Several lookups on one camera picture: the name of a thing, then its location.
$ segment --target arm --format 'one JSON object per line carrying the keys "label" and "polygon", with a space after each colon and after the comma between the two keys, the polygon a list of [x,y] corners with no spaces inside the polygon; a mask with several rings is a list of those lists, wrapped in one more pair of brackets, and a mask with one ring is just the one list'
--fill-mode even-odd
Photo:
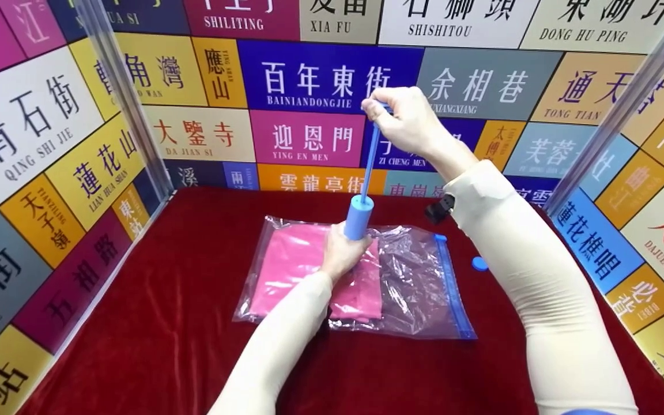
{"label": "arm", "polygon": [[280,300],[245,346],[208,415],[271,415],[306,344],[327,315],[332,279],[319,271]]}
{"label": "arm", "polygon": [[445,192],[455,198],[452,217],[525,327],[539,412],[591,408],[636,414],[590,286],[560,239],[490,161],[478,162],[469,150],[464,157],[462,149],[438,154],[430,160],[448,182]]}

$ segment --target red velvet cloth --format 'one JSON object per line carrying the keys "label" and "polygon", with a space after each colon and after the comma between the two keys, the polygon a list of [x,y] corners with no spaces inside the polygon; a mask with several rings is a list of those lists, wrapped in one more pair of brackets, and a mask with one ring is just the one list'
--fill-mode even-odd
{"label": "red velvet cloth", "polygon": [[[347,194],[181,190],[19,413],[204,415],[255,328],[231,319],[263,216],[337,222],[349,201]],[[479,339],[322,330],[285,384],[277,413],[537,413],[516,312],[490,273],[471,268],[477,252],[457,226],[427,223],[430,202],[376,197],[371,224],[413,224],[448,237]],[[664,381],[597,298],[640,412],[664,414]]]}

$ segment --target black watch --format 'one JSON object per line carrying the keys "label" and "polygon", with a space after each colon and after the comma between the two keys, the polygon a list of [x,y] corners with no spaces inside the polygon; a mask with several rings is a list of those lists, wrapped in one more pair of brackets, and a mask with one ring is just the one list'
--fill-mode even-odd
{"label": "black watch", "polygon": [[432,203],[424,210],[424,214],[432,224],[439,224],[445,220],[455,207],[455,197],[451,194],[445,194],[439,202]]}

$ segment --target pink clothing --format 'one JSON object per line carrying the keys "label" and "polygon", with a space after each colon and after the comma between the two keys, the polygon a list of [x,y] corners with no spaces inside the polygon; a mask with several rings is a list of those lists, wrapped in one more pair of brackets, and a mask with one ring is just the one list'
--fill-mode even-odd
{"label": "pink clothing", "polygon": [[[329,226],[290,224],[275,229],[263,257],[250,313],[266,316],[305,276],[319,270]],[[332,318],[362,322],[380,318],[378,242],[373,241],[358,265],[339,281],[330,300]]]}

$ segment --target clear plastic bag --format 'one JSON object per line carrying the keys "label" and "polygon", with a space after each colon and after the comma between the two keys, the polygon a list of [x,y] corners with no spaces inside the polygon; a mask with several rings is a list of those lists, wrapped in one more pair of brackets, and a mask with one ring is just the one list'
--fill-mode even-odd
{"label": "clear plastic bag", "polygon": [[[329,224],[266,216],[235,321],[260,323],[322,263]],[[417,339],[476,339],[446,237],[405,226],[369,229],[374,243],[337,283],[329,328]]]}

